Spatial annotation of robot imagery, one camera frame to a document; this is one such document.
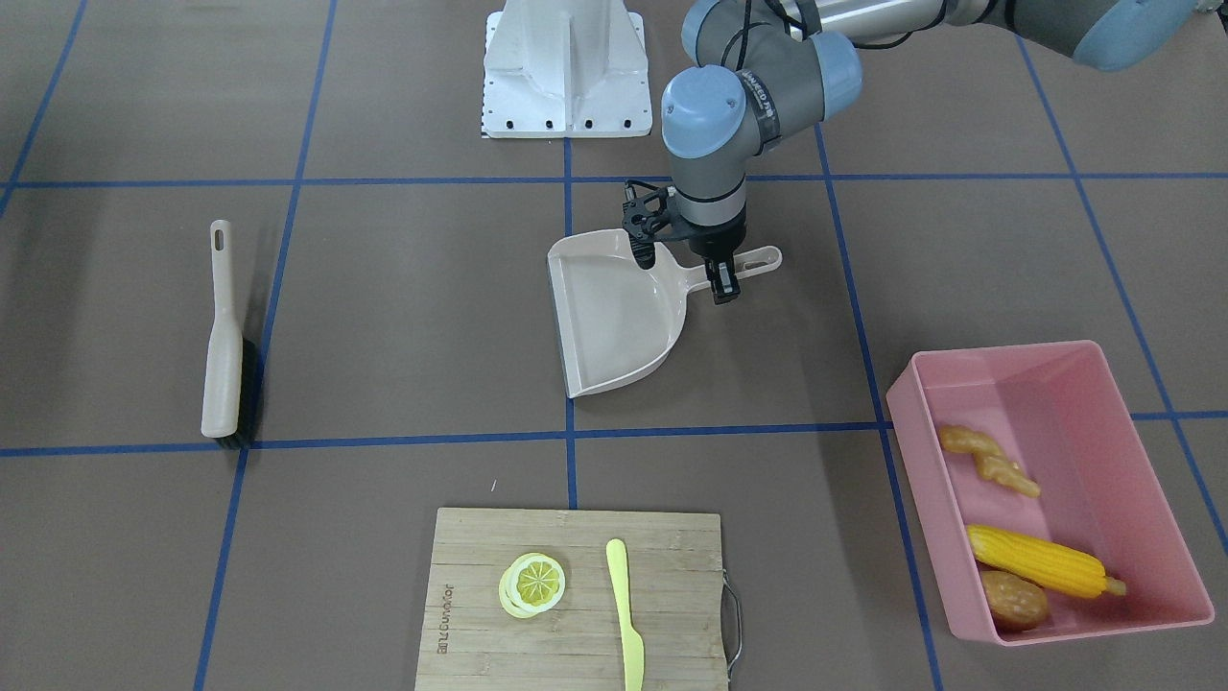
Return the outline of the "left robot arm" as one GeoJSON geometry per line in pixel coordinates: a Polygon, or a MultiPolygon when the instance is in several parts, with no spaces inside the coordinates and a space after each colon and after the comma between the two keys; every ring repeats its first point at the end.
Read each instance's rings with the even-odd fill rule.
{"type": "Polygon", "coordinates": [[[745,166],[853,106],[865,52],[943,25],[990,25],[1113,72],[1158,52],[1192,1],[698,1],[680,38],[690,66],[659,102],[670,185],[626,183],[623,227],[640,270],[661,244],[701,258],[715,303],[740,295],[745,166]]]}

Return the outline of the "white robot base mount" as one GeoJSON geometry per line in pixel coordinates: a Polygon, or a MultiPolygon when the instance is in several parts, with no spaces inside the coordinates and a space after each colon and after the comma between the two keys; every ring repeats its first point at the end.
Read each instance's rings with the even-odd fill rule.
{"type": "Polygon", "coordinates": [[[623,1],[508,1],[488,15],[484,36],[483,136],[653,130],[645,23],[623,1]]]}

